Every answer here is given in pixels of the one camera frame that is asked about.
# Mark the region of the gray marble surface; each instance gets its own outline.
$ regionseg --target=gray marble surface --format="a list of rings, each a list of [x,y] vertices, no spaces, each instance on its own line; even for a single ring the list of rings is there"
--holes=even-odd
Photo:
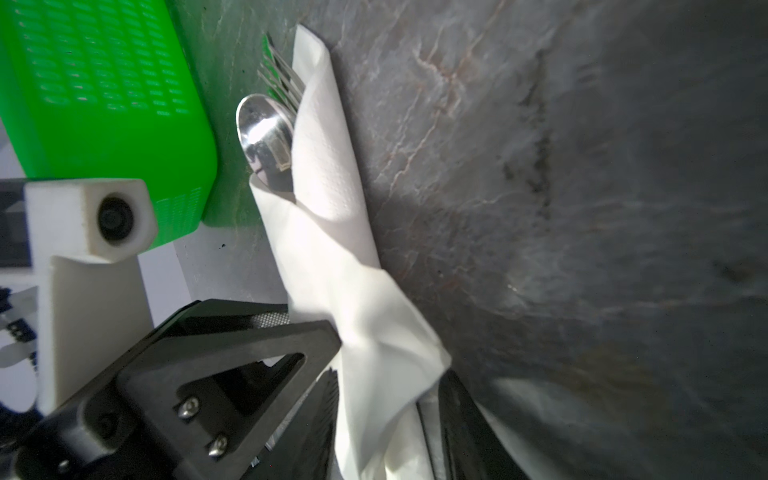
[[[171,2],[221,156],[193,296],[284,299],[237,102],[332,52],[382,265],[533,478],[768,475],[768,7]]]

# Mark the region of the spoon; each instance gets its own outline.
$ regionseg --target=spoon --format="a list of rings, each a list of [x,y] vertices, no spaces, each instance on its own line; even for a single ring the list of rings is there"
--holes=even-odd
[[[237,105],[237,136],[245,158],[274,191],[293,191],[290,148],[295,120],[287,108],[266,95],[248,95]]]

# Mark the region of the green plastic basket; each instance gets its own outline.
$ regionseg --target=green plastic basket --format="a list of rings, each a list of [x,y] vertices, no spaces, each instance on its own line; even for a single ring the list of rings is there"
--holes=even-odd
[[[0,0],[0,118],[31,178],[140,178],[197,228],[216,148],[163,0]]]

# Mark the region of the white napkin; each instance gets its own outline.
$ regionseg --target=white napkin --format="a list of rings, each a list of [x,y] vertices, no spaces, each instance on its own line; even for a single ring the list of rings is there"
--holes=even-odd
[[[359,172],[325,45],[299,26],[306,85],[293,137],[296,203],[250,178],[291,320],[331,319],[343,346],[336,457],[345,480],[432,480],[415,401],[448,368],[432,327],[379,268]]]

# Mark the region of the black round hole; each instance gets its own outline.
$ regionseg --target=black round hole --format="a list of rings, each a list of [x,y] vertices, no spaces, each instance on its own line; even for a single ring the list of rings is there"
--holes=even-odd
[[[118,416],[112,412],[100,415],[96,421],[96,428],[104,440],[112,438],[118,431]]]
[[[131,207],[121,198],[105,198],[98,208],[98,228],[107,242],[125,240],[134,228]]]

